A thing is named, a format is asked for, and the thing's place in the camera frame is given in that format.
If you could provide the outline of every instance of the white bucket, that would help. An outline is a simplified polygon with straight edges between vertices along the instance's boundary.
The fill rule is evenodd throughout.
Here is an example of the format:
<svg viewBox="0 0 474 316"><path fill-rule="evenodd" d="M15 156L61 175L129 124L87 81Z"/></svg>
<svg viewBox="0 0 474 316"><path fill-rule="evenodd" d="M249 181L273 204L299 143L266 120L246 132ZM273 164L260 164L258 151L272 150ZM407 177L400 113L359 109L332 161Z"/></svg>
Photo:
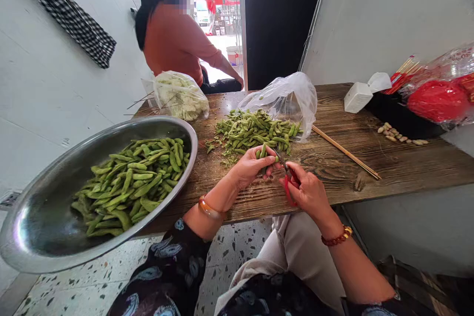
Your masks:
<svg viewBox="0 0 474 316"><path fill-rule="evenodd" d="M242 46L230 46L226 48L227 58L231 65L239 66L242 64Z"/></svg>

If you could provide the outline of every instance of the checkered cloth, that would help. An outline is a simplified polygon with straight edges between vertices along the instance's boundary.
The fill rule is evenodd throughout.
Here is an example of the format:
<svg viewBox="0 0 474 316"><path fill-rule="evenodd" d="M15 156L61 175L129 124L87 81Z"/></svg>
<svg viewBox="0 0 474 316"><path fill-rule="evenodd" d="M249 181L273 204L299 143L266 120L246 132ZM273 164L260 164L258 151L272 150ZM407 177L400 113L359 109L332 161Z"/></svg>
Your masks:
<svg viewBox="0 0 474 316"><path fill-rule="evenodd" d="M117 42L74 0L38 0L101 68L108 68Z"/></svg>

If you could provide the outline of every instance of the plastic bag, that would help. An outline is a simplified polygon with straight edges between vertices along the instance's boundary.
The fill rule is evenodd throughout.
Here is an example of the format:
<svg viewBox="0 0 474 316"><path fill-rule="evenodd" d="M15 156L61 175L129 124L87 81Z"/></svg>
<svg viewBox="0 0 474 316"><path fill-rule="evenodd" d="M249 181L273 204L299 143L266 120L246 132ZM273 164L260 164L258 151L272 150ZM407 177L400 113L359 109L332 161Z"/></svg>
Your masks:
<svg viewBox="0 0 474 316"><path fill-rule="evenodd" d="M449 130L474 121L474 43L429 62L399 93L410 111Z"/></svg>
<svg viewBox="0 0 474 316"><path fill-rule="evenodd" d="M264 89L247 95L237 108L250 112L263 109L272 119L301 122L303 135L299 142L305 142L316 119L316 106L315 86L306 74L296 72L276 78Z"/></svg>
<svg viewBox="0 0 474 316"><path fill-rule="evenodd" d="M168 71L153 80L153 90L160 113L184 121L209 117L209 101L189 75Z"/></svg>

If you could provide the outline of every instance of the hand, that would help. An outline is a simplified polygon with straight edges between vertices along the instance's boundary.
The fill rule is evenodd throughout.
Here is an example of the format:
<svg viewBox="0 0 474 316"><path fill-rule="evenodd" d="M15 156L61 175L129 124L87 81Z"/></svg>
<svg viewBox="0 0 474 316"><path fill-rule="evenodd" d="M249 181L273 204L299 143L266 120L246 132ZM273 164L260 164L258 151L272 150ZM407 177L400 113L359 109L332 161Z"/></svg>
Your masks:
<svg viewBox="0 0 474 316"><path fill-rule="evenodd" d="M237 80L240 83L240 85L242 85L242 88L243 88L243 79L242 79L242 77L240 75L237 75L237 78L235 78L235 80Z"/></svg>
<svg viewBox="0 0 474 316"><path fill-rule="evenodd" d="M327 200L324 184L313 173L305 172L303 167L299 164L286 162L286 165L295 171L296 176L301 182L299 189L292 184L288 184L291 196L298 205L305 210L316 223L328 216L332 216L334 212ZM285 180L280 179L279 181L284 187Z"/></svg>
<svg viewBox="0 0 474 316"><path fill-rule="evenodd" d="M261 150L262 146L250 148L227 174L232 181L235 181L239 191L245 189L255 180L260 169L266 166L268 167L263 176L264 180L267 180L273 172L273 164L275 163L277 154L267 146L268 155L265 158L257 159L257 151ZM275 164L275 168L281 169L281 164Z"/></svg>

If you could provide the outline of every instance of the metal basin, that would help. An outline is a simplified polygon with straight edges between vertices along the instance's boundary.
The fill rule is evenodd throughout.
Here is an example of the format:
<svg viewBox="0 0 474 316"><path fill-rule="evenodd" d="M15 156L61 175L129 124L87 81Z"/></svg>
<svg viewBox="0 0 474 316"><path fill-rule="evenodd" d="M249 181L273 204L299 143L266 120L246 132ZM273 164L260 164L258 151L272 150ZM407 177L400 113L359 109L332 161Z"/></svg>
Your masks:
<svg viewBox="0 0 474 316"><path fill-rule="evenodd" d="M93 177L90 167L119 152L131 139L164 137L181 138L191 153L173 191L145 219L120 236L87 238L87 226L70 205L73 194ZM197 153L194 129L169 116L123 122L97 133L56 159L26 187L3 223L2 257L15 269L36 274L57 272L99 257L130 239L166 208L188 179Z"/></svg>

